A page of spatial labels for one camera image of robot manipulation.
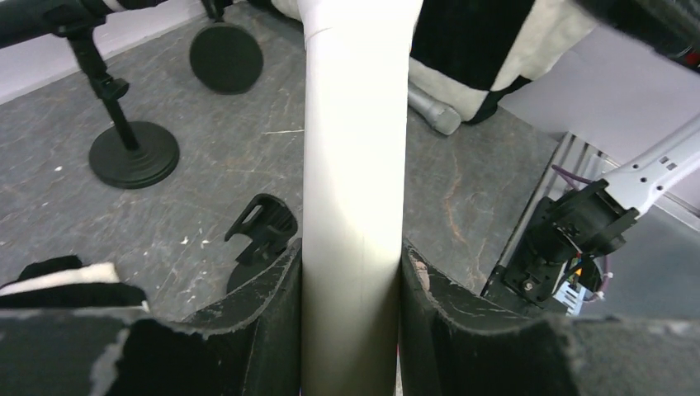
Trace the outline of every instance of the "black plastic clip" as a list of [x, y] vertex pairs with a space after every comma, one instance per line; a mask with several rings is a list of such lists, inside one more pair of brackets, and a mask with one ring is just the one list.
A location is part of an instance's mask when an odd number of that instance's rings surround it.
[[232, 291], [272, 264], [298, 229], [294, 214], [282, 200], [269, 194], [256, 195], [224, 236], [226, 242], [237, 233], [251, 238], [251, 243], [236, 258], [239, 265], [227, 290]]

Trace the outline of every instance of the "microphone stand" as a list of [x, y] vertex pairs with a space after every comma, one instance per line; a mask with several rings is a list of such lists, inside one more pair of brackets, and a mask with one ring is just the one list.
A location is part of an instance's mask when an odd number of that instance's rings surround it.
[[118, 101], [129, 90], [129, 83], [107, 73], [92, 37], [94, 28], [82, 25], [57, 34], [70, 43], [78, 65], [114, 122], [92, 143], [90, 168], [108, 186], [124, 189], [152, 186], [175, 170], [180, 148], [175, 137], [162, 126], [126, 119]]

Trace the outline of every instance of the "black pole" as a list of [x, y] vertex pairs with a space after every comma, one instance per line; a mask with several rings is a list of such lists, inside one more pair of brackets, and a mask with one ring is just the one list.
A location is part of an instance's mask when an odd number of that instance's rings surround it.
[[90, 81], [92, 90], [104, 103], [124, 147], [130, 151], [138, 150], [139, 142], [118, 102], [129, 90], [129, 83], [121, 78], [114, 79], [107, 73], [107, 65], [92, 38], [93, 30], [89, 27], [72, 32], [67, 39], [78, 65]]

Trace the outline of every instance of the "black round disc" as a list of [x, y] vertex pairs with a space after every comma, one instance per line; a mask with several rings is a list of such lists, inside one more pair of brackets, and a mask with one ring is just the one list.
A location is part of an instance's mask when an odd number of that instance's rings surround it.
[[127, 150], [114, 127], [102, 132], [90, 148], [90, 168], [107, 184], [137, 189], [152, 186], [168, 177], [180, 160], [175, 137], [160, 125], [129, 123], [139, 149]]
[[263, 71], [263, 52], [247, 31], [217, 22], [195, 36], [190, 46], [190, 65], [195, 76], [210, 90], [243, 93]]

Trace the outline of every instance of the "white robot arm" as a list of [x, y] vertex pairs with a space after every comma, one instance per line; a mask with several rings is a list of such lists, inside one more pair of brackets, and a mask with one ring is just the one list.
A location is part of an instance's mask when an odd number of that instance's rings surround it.
[[601, 176], [605, 191], [637, 218], [668, 189], [700, 167], [700, 115], [629, 163]]
[[395, 387], [409, 52], [422, 0], [299, 0], [305, 396]]

